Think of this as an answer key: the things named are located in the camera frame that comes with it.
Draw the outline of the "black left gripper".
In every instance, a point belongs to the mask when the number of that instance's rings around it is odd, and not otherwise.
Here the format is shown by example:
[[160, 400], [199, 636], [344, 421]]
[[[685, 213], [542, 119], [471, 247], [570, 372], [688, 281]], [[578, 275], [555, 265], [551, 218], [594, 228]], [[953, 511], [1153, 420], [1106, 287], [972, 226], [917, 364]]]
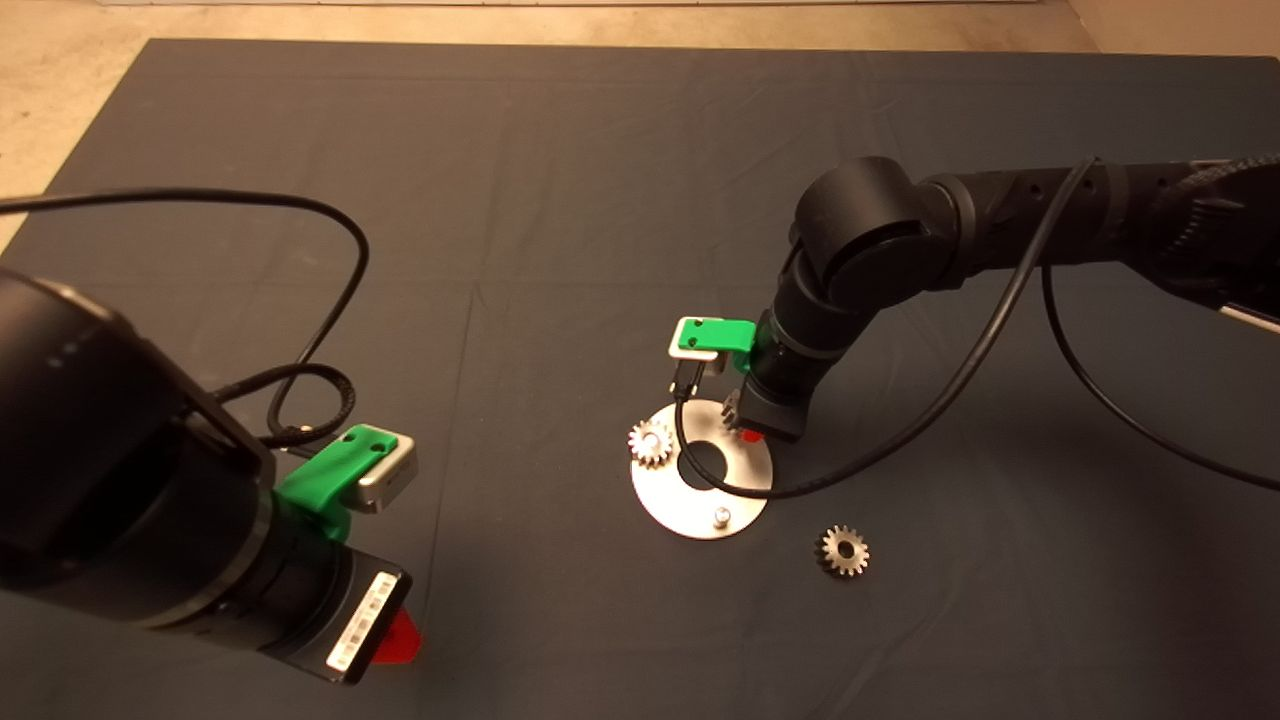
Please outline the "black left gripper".
[[275, 520], [225, 598], [225, 643], [355, 685], [372, 665], [408, 665], [420, 655], [422, 633], [402, 609], [412, 584], [403, 568], [306, 520]]

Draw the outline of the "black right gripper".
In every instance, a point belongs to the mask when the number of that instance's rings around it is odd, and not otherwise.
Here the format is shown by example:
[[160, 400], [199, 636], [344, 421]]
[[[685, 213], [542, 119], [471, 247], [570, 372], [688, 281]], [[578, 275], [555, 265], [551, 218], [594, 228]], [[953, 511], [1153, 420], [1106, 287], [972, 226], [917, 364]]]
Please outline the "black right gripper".
[[833, 366], [790, 345], [759, 345], [739, 391], [739, 428], [744, 443], [765, 437], [794, 443], [806, 432], [813, 396]]

